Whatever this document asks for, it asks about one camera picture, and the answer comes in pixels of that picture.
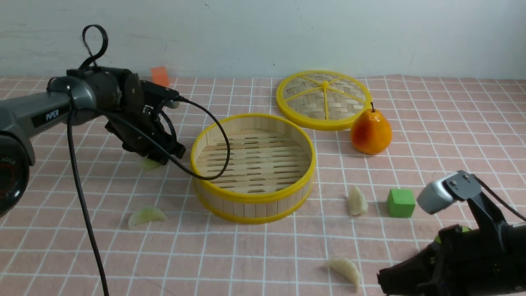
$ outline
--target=orange pear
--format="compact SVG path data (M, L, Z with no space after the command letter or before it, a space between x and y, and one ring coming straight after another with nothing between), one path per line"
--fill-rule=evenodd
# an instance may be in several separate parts
M375 155L391 144L393 133L389 121L375 109L367 109L355 120L351 128L351 142L356 150Z

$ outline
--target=pink checkered tablecloth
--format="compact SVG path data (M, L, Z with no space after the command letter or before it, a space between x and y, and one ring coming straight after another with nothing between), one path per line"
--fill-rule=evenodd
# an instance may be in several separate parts
M416 208L390 218L391 188L412 189L446 173L476 173L519 212L526 212L526 81L378 76L360 78L393 128L377 156L352 148L349 131L306 130L318 158L315 187L294 214L266 225L236 225L207 212L175 165L152 172L124 152L99 118L74 128L86 202L111 295L343 296L382 294L376 273L413 256L442 227L474 226L467 204L436 215ZM184 78L172 87L218 118L240 113L281 115L278 78ZM41 92L43 77L1 77L0 99ZM211 119L193 106L166 110L188 149ZM76 198L66 126L33 139L37 163L28 191L0 219L0 294L99 296L98 271ZM183 163L188 165L189 153ZM357 185L369 213L350 218L346 196ZM147 205L168 221L130 231L127 219ZM517 219L503 211L509 222ZM356 289L323 267L355 260Z

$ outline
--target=yellow spoke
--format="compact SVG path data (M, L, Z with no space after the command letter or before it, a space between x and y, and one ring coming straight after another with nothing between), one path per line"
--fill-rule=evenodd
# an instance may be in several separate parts
M305 79L305 80L308 80L308 81L310 81L310 82L312 82L312 83L316 83L316 84L318 84L319 86L321 86L321 83L317 82L317 81L314 80L314 79L310 79L310 78L305 77L305 76L303 76L303 75L298 75L298 77L299 77L299 78L303 78L303 79Z
M293 98L297 98L297 97L299 97L299 96L301 96L301 95L304 95L304 94L306 94L306 93L310 93L310 92L312 92L312 91L319 90L320 88L321 88L321 87L316 87L316 88L312 88L312 89L310 89L310 90L302 91L301 93L295 94L295 95L293 95L292 97L290 97L290 98L288 98L288 99L286 99L286 100L283 100L283 102L287 103L288 101L292 100Z
M327 102L327 90L323 89L323 100L325 101L325 120L329 120L329 102Z
M350 95L350 94L344 93L344 92L342 92L342 91L340 91L340 90L337 90L337 89L335 89L335 88L332 88L332 87L328 87L327 89L329 89L329 90L331 90L331 91L333 91L333 92L337 92L337 93L339 93L339 94L342 94L342 95L344 95L344 96L348 96L348 97L350 97L350 98L355 99L355 100L358 101L358 102L361 102L362 104L365 104L365 101L364 101L364 100L362 100L362 99L360 99L360 98L358 98L358 97L355 97L355 96L353 96L353 95Z
M329 85L333 84L334 82L336 82L336 81L338 81L338 80L340 80L340 78L336 78L336 79L330 81L330 82L329 82Z

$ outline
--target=green cube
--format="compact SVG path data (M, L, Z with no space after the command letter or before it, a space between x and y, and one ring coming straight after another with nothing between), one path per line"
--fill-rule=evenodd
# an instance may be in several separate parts
M416 202L410 189L391 189L387 197L387 210L395 218L411 218Z

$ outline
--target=robotic arm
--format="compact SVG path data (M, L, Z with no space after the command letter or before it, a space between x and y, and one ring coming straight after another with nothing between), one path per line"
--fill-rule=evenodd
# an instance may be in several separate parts
M92 26L103 34L103 48L97 55L90 52L90 58L79 69L51 79L44 93L0 101L0 218L16 205L27 187L29 167L35 164L30 139L66 123L71 112L74 126L99 116L90 110L111 114L105 128L122 141L123 149L162 165L169 157L159 146L179 159L186 151L177 142L173 129L170 134L165 132L159 115L166 116L161 111L164 106L177 108L179 101L187 100L175 90L140 80L130 70L97 66L95 60L106 50L107 36L103 28ZM123 121L133 123L136 129ZM149 135L157 145L137 130Z
M425 212L434 214L455 201L466 201L479 228L444 228L415 257L380 270L378 283L385 294L493 296L526 289L526 224L508 224L482 188L505 204L475 175L464 171L424 188L417 202Z

